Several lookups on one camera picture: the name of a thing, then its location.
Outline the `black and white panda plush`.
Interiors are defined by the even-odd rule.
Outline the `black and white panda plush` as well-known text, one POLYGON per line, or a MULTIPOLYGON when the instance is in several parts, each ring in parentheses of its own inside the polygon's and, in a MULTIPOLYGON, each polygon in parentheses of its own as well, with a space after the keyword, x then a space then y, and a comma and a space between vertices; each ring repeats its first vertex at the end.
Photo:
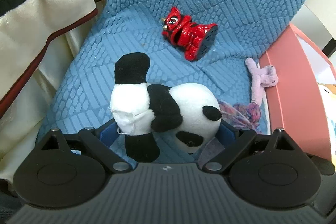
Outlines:
POLYGON ((147 83, 149 68, 150 58, 141 52, 123 55, 114 66, 110 110, 124 136, 126 155, 153 162, 160 155, 154 135, 165 132, 183 152, 197 152, 220 128, 218 100, 199 83, 147 83))

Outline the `purple plush toy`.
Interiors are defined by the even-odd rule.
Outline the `purple plush toy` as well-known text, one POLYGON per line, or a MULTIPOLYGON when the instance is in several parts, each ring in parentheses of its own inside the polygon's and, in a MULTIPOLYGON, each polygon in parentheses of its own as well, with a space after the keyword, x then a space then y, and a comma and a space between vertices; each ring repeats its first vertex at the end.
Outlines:
POLYGON ((264 88, 278 84, 276 68, 273 65, 260 68, 252 58, 247 58, 245 64, 252 77, 251 102, 261 106, 264 88))

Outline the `red lion dance figurine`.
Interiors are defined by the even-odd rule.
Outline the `red lion dance figurine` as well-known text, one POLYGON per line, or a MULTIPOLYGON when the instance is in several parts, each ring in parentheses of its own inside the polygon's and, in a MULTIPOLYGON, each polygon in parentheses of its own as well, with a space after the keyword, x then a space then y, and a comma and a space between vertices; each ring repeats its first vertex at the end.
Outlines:
POLYGON ((185 59, 197 61, 212 47, 218 32, 218 25, 198 24, 190 15, 181 14, 177 7, 172 7, 163 20, 162 35, 171 45, 184 50, 185 59))

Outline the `pink storage box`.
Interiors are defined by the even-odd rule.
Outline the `pink storage box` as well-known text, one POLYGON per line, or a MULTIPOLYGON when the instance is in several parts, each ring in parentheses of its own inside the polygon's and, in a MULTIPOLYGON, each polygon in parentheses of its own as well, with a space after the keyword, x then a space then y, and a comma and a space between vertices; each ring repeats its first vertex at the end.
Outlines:
POLYGON ((265 90, 270 129, 284 128, 306 153, 335 161, 335 84, 330 60, 301 30, 289 24, 260 57, 279 78, 265 90))

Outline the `cream black striped blanket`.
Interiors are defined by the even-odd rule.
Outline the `cream black striped blanket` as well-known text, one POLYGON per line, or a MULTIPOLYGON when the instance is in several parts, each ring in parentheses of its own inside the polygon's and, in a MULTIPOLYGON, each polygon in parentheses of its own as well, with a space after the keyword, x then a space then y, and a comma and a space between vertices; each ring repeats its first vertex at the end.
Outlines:
POLYGON ((1 0, 1 184, 42 120, 104 0, 1 0))

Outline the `blue textured pillow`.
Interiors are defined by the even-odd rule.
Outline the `blue textured pillow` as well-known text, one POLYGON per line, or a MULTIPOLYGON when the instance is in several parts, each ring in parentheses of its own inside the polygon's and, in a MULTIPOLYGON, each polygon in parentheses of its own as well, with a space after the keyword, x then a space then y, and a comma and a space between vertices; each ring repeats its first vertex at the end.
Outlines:
POLYGON ((52 128, 77 133, 111 120, 114 66, 146 53, 149 83, 205 85, 228 103, 249 103, 247 58, 259 59, 305 0, 106 0, 58 89, 37 141, 52 128))

